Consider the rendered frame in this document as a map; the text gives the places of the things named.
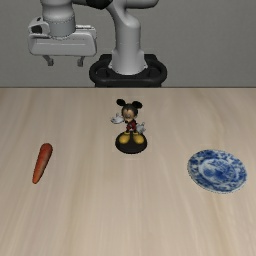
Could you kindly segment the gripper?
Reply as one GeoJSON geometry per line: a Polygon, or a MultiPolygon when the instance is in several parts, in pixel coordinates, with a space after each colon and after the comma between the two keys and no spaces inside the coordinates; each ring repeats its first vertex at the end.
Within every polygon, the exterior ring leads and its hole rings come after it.
{"type": "Polygon", "coordinates": [[[39,16],[30,22],[28,31],[30,53],[43,56],[48,66],[54,65],[50,56],[77,56],[78,67],[83,67],[85,56],[97,52],[96,29],[90,25],[51,25],[39,16]]]}

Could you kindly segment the orange carrot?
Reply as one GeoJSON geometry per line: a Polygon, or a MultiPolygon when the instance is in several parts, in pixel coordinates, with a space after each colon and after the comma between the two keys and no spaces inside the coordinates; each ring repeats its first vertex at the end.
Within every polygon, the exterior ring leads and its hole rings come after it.
{"type": "Polygon", "coordinates": [[[53,147],[50,143],[44,143],[40,147],[34,172],[33,172],[33,177],[32,177],[33,184],[37,184],[42,178],[52,153],[53,153],[53,147]]]}

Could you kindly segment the blue and white plate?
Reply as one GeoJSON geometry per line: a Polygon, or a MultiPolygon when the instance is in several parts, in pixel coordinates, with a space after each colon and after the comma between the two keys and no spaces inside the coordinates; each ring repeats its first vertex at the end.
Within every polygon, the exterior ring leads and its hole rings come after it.
{"type": "Polygon", "coordinates": [[[243,162],[222,150],[202,150],[187,163],[190,178],[201,188],[220,194],[233,193],[247,181],[243,162]]]}

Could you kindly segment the small toy figure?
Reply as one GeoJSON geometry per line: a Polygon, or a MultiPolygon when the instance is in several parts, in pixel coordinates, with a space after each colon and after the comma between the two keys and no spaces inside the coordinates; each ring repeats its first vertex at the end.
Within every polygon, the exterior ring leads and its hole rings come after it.
{"type": "Polygon", "coordinates": [[[147,139],[144,135],[145,123],[136,121],[138,110],[143,107],[139,101],[126,103],[124,99],[117,99],[116,103],[121,107],[121,113],[111,118],[113,124],[125,123],[126,129],[115,140],[116,148],[125,154],[138,154],[147,147],[147,139]]]}

